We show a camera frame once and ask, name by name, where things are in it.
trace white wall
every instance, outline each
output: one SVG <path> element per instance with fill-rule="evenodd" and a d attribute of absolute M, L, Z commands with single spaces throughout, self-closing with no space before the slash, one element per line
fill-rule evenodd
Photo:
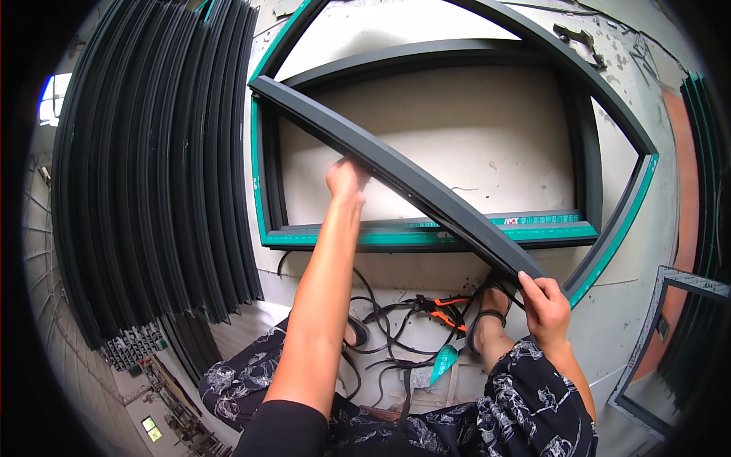
<path fill-rule="evenodd" d="M 149 379 L 144 374 L 133 378 L 127 372 L 119 373 L 113 369 L 112 373 L 119 392 L 123 396 L 129 397 L 134 395 L 140 389 L 150 385 Z M 143 401 L 147 395 L 152 399 L 152 403 L 145 403 Z M 185 442 L 178 442 L 178 436 L 168 426 L 165 415 L 172 416 L 172 414 L 170 414 L 162 399 L 154 392 L 147 392 L 128 404 L 126 411 L 132 419 L 138 434 L 154 457 L 179 457 L 189 452 L 187 444 Z M 152 442 L 152 439 L 147 435 L 142 425 L 142 421 L 148 416 L 152 418 L 157 428 L 162 432 L 162 437 L 155 442 Z"/>
<path fill-rule="evenodd" d="M 119 401 L 112 369 L 90 351 L 71 315 L 53 245 L 49 189 L 37 156 L 26 170 L 23 243 L 31 308 L 54 374 L 82 424 L 109 456 L 149 456 Z"/>

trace sandal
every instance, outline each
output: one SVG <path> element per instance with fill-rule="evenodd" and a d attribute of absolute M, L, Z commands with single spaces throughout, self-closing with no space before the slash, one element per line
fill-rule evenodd
<path fill-rule="evenodd" d="M 505 328 L 505 325 L 507 324 L 507 320 L 505 319 L 505 317 L 510 312 L 510 307 L 512 306 L 512 304 L 516 303 L 521 309 L 523 309 L 523 304 L 515 300 L 515 293 L 518 291 L 517 287 L 505 280 L 488 282 L 489 277 L 490 275 L 488 274 L 488 277 L 485 279 L 484 286 L 477 291 L 477 294 L 479 294 L 480 297 L 480 306 L 482 306 L 482 292 L 484 291 L 484 289 L 497 289 L 507 296 L 507 309 L 505 310 L 505 314 L 502 314 L 497 309 L 480 309 L 480 311 L 477 313 L 477 316 L 472 321 L 472 324 L 467 328 L 467 334 L 465 335 L 466 346 L 475 354 L 479 354 L 479 352 L 474 347 L 474 331 L 477 328 L 477 323 L 480 321 L 480 318 L 484 316 L 497 317 L 502 322 L 502 327 Z"/>
<path fill-rule="evenodd" d="M 366 324 L 358 318 L 358 315 L 355 314 L 355 311 L 352 309 L 348 313 L 348 324 L 350 324 L 355 332 L 355 344 L 351 347 L 360 347 L 368 342 L 368 337 L 371 335 L 371 332 L 368 329 L 368 326 L 366 326 Z M 343 340 L 343 350 L 345 350 L 348 346 L 350 345 Z"/>

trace right hand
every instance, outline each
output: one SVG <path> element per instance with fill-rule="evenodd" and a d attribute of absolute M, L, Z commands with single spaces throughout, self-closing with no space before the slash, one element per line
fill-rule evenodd
<path fill-rule="evenodd" d="M 343 157 L 327 171 L 325 182 L 330 189 L 333 200 L 354 200 L 360 205 L 366 202 L 363 188 L 366 187 L 370 175 L 361 170 L 350 156 Z"/>
<path fill-rule="evenodd" d="M 558 283 L 551 278 L 533 280 L 521 271 L 518 280 L 523 286 L 520 294 L 526 306 L 528 330 L 536 338 L 543 352 L 555 352 L 568 345 L 571 305 L 561 293 Z"/>

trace window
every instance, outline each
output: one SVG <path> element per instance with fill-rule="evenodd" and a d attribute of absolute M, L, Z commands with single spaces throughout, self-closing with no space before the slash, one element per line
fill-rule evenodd
<path fill-rule="evenodd" d="M 61 73 L 48 78 L 38 109 L 41 125 L 58 126 L 58 117 L 61 115 L 61 106 L 64 104 L 70 80 L 71 73 Z"/>
<path fill-rule="evenodd" d="M 152 439 L 152 442 L 155 442 L 162 437 L 160 429 L 157 428 L 155 421 L 152 420 L 150 416 L 146 417 L 145 420 L 142 421 L 142 427 L 145 428 L 145 431 L 147 432 L 147 435 L 149 435 L 150 439 Z"/>

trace floral skirt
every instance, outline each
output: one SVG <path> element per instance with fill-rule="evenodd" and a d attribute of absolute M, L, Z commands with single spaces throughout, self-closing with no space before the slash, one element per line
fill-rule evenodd
<path fill-rule="evenodd" d="M 234 430 L 244 430 L 261 405 L 286 333 L 284 320 L 201 379 L 206 408 Z M 593 456 L 598 441 L 576 387 L 556 371 L 532 336 L 498 361 L 484 396 L 407 420 L 409 442 L 440 456 Z M 348 455 L 351 445 L 386 441 L 395 425 L 336 393 L 326 455 Z"/>

